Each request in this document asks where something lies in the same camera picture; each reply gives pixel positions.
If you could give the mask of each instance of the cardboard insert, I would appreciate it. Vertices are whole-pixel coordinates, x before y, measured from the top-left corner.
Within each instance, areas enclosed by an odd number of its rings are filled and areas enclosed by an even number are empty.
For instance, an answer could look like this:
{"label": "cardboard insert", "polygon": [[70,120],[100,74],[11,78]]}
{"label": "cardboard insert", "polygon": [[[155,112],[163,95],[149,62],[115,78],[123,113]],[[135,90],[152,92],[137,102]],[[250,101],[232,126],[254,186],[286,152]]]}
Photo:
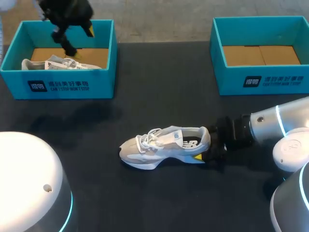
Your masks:
{"label": "cardboard insert", "polygon": [[72,58],[79,63],[92,64],[106,69],[108,61],[107,48],[82,48],[77,49],[77,51],[81,55],[81,59],[66,56],[62,48],[35,48],[31,61],[46,61],[52,55],[56,55],[61,58]]}
{"label": "cardboard insert", "polygon": [[228,66],[300,65],[292,46],[223,46]]}

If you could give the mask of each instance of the open cardboard box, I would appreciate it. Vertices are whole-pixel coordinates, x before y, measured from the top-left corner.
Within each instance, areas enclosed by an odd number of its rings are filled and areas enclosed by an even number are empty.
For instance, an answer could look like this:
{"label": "open cardboard box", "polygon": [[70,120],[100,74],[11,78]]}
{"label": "open cardboard box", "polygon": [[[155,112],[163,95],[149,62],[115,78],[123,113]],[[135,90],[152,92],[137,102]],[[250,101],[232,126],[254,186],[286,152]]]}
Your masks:
{"label": "open cardboard box", "polygon": [[210,53],[221,95],[309,93],[302,16],[214,18]]}

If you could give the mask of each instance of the shoe box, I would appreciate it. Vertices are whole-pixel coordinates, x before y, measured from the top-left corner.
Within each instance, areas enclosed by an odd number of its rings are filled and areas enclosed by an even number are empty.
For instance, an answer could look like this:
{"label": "shoe box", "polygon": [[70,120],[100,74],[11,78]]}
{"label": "shoe box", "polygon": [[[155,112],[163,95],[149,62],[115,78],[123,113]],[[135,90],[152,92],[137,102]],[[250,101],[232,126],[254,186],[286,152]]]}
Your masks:
{"label": "shoe box", "polygon": [[78,48],[79,63],[96,70],[21,70],[23,59],[45,61],[51,55],[65,58],[54,43],[49,21],[23,21],[2,62],[0,73],[15,99],[110,99],[114,93],[117,40],[113,20],[92,20],[95,37],[81,27],[70,27],[66,36]]}
{"label": "shoe box", "polygon": [[302,16],[214,18],[210,53],[220,95],[309,93]]}

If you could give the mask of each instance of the robotic arm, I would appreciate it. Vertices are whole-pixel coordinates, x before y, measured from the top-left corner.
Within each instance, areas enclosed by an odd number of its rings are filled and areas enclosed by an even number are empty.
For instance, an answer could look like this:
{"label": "robotic arm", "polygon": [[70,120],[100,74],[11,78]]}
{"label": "robotic arm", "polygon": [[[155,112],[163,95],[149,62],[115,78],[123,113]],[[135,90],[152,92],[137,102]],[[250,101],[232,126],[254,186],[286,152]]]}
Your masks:
{"label": "robotic arm", "polygon": [[[69,26],[81,26],[88,37],[94,37],[90,19],[93,10],[88,0],[33,0],[42,20],[49,19],[57,28],[52,33],[55,43],[60,44],[66,55],[79,58],[76,48],[68,41],[65,32]],[[0,0],[0,12],[12,9],[16,0]]]}
{"label": "robotic arm", "polygon": [[230,150],[276,143],[276,165],[292,175],[273,193],[271,221],[276,232],[309,231],[309,97],[272,108],[218,119],[210,127],[211,148],[204,161],[217,159]]}
{"label": "robotic arm", "polygon": [[276,143],[276,165],[284,171],[296,172],[309,161],[309,97],[237,119],[220,118],[209,131],[214,148],[202,154],[204,161],[254,143]]}

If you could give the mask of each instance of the new balance logo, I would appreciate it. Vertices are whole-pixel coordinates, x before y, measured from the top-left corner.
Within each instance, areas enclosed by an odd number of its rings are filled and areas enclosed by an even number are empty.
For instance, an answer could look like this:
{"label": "new balance logo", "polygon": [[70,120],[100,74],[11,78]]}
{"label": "new balance logo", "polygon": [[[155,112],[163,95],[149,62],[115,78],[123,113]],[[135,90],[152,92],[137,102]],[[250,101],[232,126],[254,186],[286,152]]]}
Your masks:
{"label": "new balance logo", "polygon": [[193,148],[197,146],[197,141],[193,140],[193,141],[184,141],[183,142],[183,148]]}

